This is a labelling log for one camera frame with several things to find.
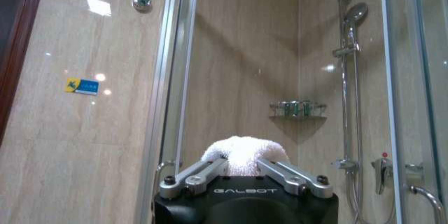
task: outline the wooden door frame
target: wooden door frame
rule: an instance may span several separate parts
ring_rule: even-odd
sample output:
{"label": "wooden door frame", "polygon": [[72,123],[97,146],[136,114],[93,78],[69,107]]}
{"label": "wooden door frame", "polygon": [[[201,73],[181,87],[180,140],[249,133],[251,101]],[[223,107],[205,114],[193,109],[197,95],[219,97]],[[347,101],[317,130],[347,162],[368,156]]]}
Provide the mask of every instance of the wooden door frame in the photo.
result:
{"label": "wooden door frame", "polygon": [[39,0],[17,0],[16,17],[0,62],[0,147],[15,100]]}

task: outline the yellow logo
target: yellow logo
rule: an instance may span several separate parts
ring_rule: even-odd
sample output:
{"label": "yellow logo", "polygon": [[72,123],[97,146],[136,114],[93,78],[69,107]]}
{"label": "yellow logo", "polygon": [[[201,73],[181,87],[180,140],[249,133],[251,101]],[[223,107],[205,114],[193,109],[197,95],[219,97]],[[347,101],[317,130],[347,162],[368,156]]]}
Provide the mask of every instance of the yellow logo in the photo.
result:
{"label": "yellow logo", "polygon": [[65,92],[75,92],[80,83],[81,83],[81,79],[68,78],[67,85],[65,85]]}

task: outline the shower mixer valve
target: shower mixer valve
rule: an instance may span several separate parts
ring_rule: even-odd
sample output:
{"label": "shower mixer valve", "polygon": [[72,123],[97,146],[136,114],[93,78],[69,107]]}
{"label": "shower mixer valve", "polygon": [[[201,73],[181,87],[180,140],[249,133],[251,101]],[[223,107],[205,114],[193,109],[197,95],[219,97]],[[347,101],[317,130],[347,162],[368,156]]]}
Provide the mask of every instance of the shower mixer valve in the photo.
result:
{"label": "shower mixer valve", "polygon": [[371,164],[375,168],[375,192],[380,195],[383,194],[385,183],[393,175],[392,161],[387,158],[379,158]]}

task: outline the chrome pipe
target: chrome pipe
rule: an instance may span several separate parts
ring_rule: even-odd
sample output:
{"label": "chrome pipe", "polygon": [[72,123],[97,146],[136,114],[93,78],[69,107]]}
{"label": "chrome pipe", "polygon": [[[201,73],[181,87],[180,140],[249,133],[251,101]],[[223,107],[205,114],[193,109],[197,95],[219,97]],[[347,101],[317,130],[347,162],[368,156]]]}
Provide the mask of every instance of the chrome pipe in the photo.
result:
{"label": "chrome pipe", "polygon": [[448,224],[445,210],[443,208],[443,204],[439,198],[425,188],[421,188],[417,186],[409,186],[409,191],[413,194],[423,195],[429,200],[432,208],[435,209],[433,218],[435,218],[436,224]]}
{"label": "chrome pipe", "polygon": [[339,4],[339,19],[340,19],[340,46],[345,47],[345,38],[343,36],[344,34],[344,18],[345,18],[345,11],[347,11],[347,4],[349,3],[349,0],[337,0]]}
{"label": "chrome pipe", "polygon": [[355,113],[356,113],[356,136],[357,136],[357,202],[359,214],[363,210],[363,128],[361,128],[361,107],[360,107],[360,92],[359,92],[359,65],[357,51],[353,51],[355,64]]}
{"label": "chrome pipe", "polygon": [[348,70],[347,70],[347,55],[341,57],[343,69],[343,137],[344,137],[344,160],[352,160],[352,135],[349,125],[349,93],[348,93]]}

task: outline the chrome wall fitting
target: chrome wall fitting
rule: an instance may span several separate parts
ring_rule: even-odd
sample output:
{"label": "chrome wall fitting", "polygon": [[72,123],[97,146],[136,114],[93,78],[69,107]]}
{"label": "chrome wall fitting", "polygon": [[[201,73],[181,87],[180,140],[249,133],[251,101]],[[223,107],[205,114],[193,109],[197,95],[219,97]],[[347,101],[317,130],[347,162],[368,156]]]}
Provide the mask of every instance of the chrome wall fitting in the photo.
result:
{"label": "chrome wall fitting", "polygon": [[425,189],[417,186],[411,185],[409,186],[409,191],[413,194],[419,194],[421,196],[424,196],[431,205],[432,208],[435,209],[435,213],[433,213],[433,220],[436,224],[448,224],[447,222],[447,215],[445,215],[445,209],[443,207],[441,201],[439,200],[439,198]]}
{"label": "chrome wall fitting", "polygon": [[380,195],[387,181],[393,177],[392,161],[387,158],[379,158],[371,164],[375,168],[375,192]]}
{"label": "chrome wall fitting", "polygon": [[140,13],[148,13],[151,11],[152,0],[132,0],[132,6]]}

